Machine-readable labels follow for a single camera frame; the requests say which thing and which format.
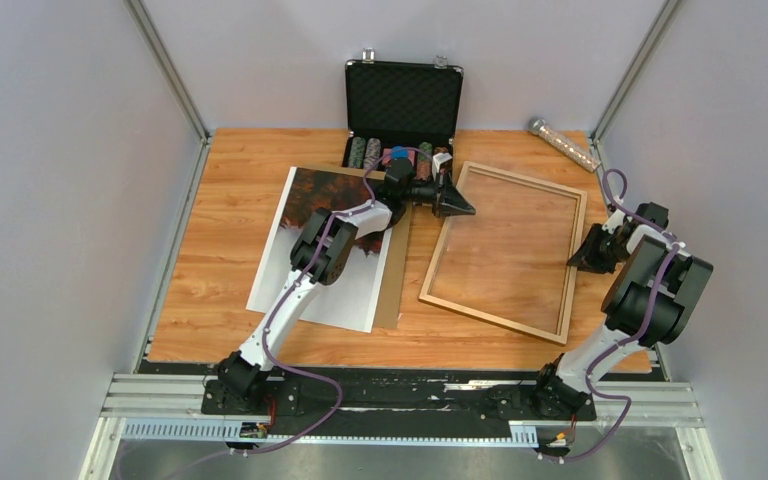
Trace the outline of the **brown cardboard backing board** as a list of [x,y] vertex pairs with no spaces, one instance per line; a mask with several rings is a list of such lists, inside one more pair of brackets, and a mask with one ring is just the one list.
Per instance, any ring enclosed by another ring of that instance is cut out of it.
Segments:
[[[364,170],[361,169],[324,164],[307,165],[298,168],[329,172],[357,179],[362,179],[364,174]],[[373,180],[381,181],[383,178],[383,172],[372,172],[367,177],[370,182]],[[387,231],[390,234],[390,241],[386,261],[382,261],[381,287],[372,323],[372,326],[375,328],[395,329],[398,325],[412,214],[413,207],[406,206],[406,211],[398,224]]]

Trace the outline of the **black poker chip case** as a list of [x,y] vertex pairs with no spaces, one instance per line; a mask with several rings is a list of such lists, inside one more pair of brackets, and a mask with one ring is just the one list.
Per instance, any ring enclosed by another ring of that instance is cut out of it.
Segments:
[[396,148],[416,179],[433,179],[431,157],[453,152],[464,70],[441,57],[433,63],[382,61],[367,49],[344,66],[347,127],[342,165],[366,169]]

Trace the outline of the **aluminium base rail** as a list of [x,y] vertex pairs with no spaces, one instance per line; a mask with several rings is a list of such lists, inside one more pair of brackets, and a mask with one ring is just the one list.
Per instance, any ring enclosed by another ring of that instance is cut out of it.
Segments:
[[526,401],[525,375],[466,375],[408,370],[338,370],[326,384],[289,374],[270,377],[265,397],[245,407],[211,375],[117,374],[113,377],[82,467],[102,479],[126,440],[206,441],[268,446],[363,445],[540,446],[604,453],[629,428],[664,429],[678,444],[678,463],[693,479],[721,472],[686,383],[604,381],[600,395],[575,414],[537,414]]

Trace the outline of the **blue round chip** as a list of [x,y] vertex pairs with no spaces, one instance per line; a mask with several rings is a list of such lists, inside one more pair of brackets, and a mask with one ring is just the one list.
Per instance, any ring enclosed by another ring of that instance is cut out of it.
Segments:
[[390,153],[390,161],[396,161],[397,159],[410,159],[411,153],[403,150],[393,150]]

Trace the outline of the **red forest photo print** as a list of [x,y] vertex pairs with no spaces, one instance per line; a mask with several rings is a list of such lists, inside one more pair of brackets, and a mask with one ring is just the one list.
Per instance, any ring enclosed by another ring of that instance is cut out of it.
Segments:
[[[246,309],[265,313],[288,278],[291,249],[318,208],[349,210],[370,199],[378,181],[353,169],[292,167],[266,240]],[[391,233],[370,233],[355,241],[343,273],[311,301],[304,321],[369,333],[374,325]]]

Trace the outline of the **silver glitter tube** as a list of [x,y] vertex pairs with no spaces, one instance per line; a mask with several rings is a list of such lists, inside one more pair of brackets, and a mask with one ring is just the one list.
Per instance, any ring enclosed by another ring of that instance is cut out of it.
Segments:
[[594,173],[601,166],[601,162],[587,149],[552,129],[542,117],[532,117],[527,122],[526,129],[589,173]]

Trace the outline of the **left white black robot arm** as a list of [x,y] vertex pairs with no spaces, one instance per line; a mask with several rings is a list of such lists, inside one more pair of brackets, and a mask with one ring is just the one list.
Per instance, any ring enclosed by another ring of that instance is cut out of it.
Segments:
[[291,169],[249,298],[264,316],[216,367],[224,406],[262,409],[299,320],[370,331],[389,231],[410,206],[427,205],[437,217],[474,214],[452,180],[451,154],[416,157],[386,154],[366,170]]

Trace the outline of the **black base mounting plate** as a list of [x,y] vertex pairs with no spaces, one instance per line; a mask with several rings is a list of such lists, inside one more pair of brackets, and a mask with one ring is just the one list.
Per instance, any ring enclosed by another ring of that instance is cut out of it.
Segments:
[[593,400],[570,419],[539,417],[528,397],[535,371],[311,367],[307,376],[274,369],[245,400],[220,386],[216,368],[145,361],[141,374],[191,375],[200,381],[197,412],[264,417],[275,436],[309,428],[320,437],[495,439],[511,421],[593,421]]

